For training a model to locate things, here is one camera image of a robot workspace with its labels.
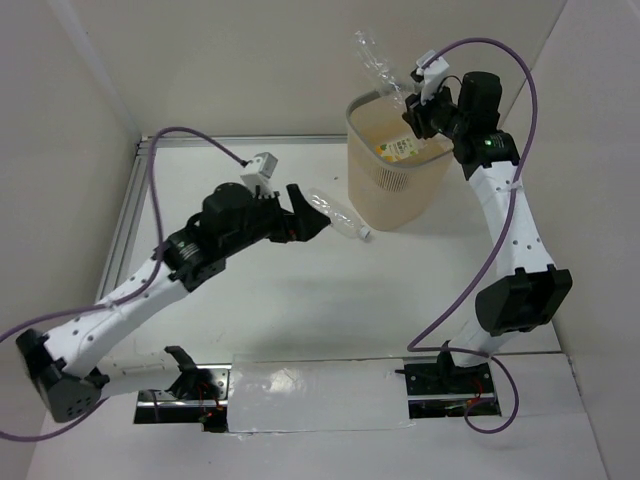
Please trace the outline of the clear bottle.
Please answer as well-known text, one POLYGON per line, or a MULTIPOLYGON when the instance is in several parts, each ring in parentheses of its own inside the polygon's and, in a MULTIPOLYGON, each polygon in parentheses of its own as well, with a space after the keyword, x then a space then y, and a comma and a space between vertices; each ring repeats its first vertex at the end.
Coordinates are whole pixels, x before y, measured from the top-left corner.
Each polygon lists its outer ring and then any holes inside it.
POLYGON ((352 42, 354 53, 373 89, 395 110, 404 112, 405 99, 414 92, 412 81, 400 75, 385 49, 369 30, 356 31, 352 42))
POLYGON ((317 188, 308 189, 306 198, 314 209, 329 218, 338 233, 347 238, 369 240, 370 228, 345 204, 317 188))

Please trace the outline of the square bottle orange label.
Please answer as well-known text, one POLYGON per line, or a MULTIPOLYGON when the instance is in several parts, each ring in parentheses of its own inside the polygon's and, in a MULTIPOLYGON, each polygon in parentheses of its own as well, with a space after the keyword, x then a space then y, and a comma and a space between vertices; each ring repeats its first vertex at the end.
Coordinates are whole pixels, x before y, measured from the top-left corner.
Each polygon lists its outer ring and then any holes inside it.
POLYGON ((375 147, 376 153, 386 162, 398 163, 412 160, 425 146, 425 141, 412 136, 399 136, 380 143, 375 147))

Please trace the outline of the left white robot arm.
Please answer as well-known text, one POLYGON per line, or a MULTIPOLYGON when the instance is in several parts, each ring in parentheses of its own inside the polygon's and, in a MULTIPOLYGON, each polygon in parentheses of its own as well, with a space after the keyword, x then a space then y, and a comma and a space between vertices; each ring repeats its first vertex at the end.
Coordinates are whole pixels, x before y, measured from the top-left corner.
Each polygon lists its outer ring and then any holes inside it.
POLYGON ((210 382, 210 374, 179 346, 133 361, 107 355, 156 313, 220 274, 229 257, 263 239, 307 242, 329 226, 297 185, 288 185, 287 193, 290 210, 281 207, 277 194, 238 183, 218 186, 201 211, 94 310, 74 313, 47 332, 29 328, 19 335, 16 346, 28 376, 53 419, 72 421, 101 399, 131 391, 165 390, 184 399, 199 383, 210 382))

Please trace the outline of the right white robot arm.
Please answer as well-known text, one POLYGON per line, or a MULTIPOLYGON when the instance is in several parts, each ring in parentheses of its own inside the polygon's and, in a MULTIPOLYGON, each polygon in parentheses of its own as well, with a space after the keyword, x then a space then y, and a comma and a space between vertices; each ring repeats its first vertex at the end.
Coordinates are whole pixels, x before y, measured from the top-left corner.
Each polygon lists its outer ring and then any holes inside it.
POLYGON ((460 391, 471 370, 503 344, 548 324, 573 280, 547 252, 537 231, 517 171, 523 164, 513 137, 497 126, 502 86, 498 76, 470 72, 457 98, 445 76, 420 77, 422 90, 406 101, 404 120, 419 139, 442 135, 478 198, 497 252, 496 280, 474 300, 475 316, 438 356, 436 379, 448 392, 460 391))

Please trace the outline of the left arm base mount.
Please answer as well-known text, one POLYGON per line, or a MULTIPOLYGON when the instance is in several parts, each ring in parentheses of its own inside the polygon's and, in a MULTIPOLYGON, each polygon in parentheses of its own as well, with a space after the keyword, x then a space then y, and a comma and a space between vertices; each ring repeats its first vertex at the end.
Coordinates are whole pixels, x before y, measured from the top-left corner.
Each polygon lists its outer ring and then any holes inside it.
POLYGON ((197 424, 204 432, 228 433, 231 364, 201 364, 196 380, 178 390, 138 392, 136 425, 197 424))

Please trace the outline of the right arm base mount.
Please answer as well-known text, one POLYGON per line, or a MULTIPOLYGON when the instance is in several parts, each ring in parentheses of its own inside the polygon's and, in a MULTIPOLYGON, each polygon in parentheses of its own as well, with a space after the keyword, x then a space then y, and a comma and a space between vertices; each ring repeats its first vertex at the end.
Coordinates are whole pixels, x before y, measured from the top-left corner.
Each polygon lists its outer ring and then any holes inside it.
POLYGON ((406 360, 394 373, 404 379, 410 419, 462 418, 468 408, 469 416, 501 415, 487 363, 459 368, 449 353, 440 353, 406 360))

